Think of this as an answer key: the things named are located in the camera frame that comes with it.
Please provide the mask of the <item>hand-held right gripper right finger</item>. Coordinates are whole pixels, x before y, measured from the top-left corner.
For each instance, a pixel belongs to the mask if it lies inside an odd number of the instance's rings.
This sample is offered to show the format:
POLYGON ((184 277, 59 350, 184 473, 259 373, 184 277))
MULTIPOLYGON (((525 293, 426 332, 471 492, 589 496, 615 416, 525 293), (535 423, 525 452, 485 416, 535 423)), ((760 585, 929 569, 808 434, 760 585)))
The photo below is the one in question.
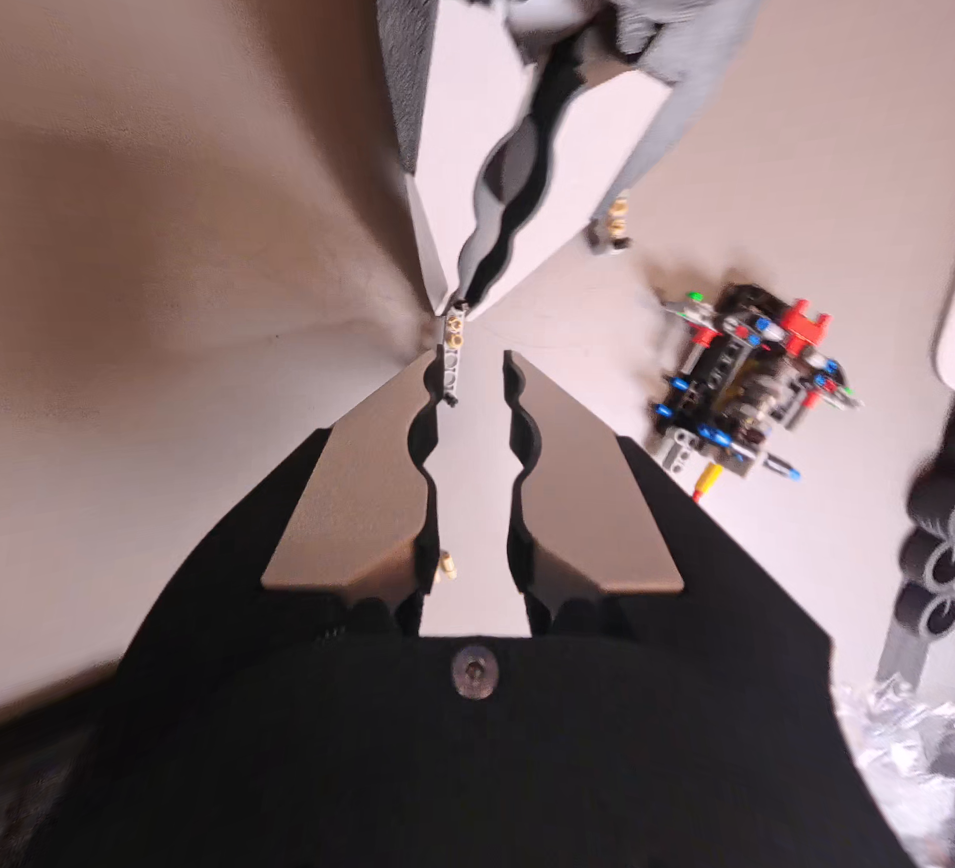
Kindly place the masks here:
POLYGON ((618 436, 531 361, 506 350, 507 561, 533 635, 612 624, 616 600, 676 597, 684 579, 618 436))

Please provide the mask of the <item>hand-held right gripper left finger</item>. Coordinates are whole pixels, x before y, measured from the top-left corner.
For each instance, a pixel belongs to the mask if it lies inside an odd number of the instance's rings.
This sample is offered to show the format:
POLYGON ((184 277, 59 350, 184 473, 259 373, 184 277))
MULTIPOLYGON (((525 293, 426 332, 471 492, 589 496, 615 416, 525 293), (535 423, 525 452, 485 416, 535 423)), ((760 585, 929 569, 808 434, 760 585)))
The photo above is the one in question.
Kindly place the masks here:
POLYGON ((262 576, 273 591, 319 591, 351 608, 377 599, 420 630, 439 559, 436 484, 440 351, 421 354, 342 416, 262 576))

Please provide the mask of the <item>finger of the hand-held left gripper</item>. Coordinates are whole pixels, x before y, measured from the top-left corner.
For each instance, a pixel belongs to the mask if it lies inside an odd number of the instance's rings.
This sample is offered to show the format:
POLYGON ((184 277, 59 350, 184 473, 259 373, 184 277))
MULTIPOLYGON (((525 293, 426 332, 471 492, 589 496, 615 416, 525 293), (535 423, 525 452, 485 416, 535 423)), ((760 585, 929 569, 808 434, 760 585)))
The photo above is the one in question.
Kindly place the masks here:
POLYGON ((501 271, 471 310, 488 310, 589 225, 669 86, 641 71, 622 72, 569 101, 546 141, 550 163, 541 197, 519 221, 501 271))
POLYGON ((438 0, 418 150, 405 175, 428 301, 441 316, 479 226, 486 164, 517 128, 534 79, 498 3, 438 0))

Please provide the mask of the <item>grey lego beam frame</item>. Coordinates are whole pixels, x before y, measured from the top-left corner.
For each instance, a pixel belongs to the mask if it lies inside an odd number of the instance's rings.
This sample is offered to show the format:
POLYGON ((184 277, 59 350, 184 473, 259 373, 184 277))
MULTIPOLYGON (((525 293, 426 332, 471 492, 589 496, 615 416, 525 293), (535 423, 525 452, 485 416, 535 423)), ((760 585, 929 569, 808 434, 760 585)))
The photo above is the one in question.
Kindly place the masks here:
POLYGON ((602 215, 591 220, 585 230, 586 243, 595 256, 626 253, 632 246, 628 233, 629 195, 618 195, 602 215))
POLYGON ((454 301, 448 304, 442 318, 442 400, 450 408, 455 408, 459 404, 460 361, 468 310, 469 306, 466 302, 454 301))

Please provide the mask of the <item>lego car chassis assembly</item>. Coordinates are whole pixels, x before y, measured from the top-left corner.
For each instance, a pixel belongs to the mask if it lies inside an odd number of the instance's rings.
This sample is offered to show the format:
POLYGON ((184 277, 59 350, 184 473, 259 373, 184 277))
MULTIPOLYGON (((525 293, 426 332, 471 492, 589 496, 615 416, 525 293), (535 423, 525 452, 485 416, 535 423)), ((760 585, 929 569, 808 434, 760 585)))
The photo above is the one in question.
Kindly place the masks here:
POLYGON ((653 407, 657 462, 678 477, 693 456, 705 465, 691 498, 699 504, 724 475, 766 470, 800 480, 770 451, 776 431, 794 432, 820 405, 862 407, 842 363, 822 349, 832 318, 805 299, 784 301, 758 285, 728 285, 713 301, 699 291, 661 301, 686 326, 678 367, 653 407))

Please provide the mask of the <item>clear plastic bag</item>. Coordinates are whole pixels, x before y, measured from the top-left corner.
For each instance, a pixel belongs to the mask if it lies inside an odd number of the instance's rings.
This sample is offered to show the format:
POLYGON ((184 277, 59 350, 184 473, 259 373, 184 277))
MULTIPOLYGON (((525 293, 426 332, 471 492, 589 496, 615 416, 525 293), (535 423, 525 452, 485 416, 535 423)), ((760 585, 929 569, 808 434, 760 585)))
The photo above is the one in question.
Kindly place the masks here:
POLYGON ((925 703, 899 676, 831 690, 856 768, 913 862, 954 865, 954 706, 925 703))

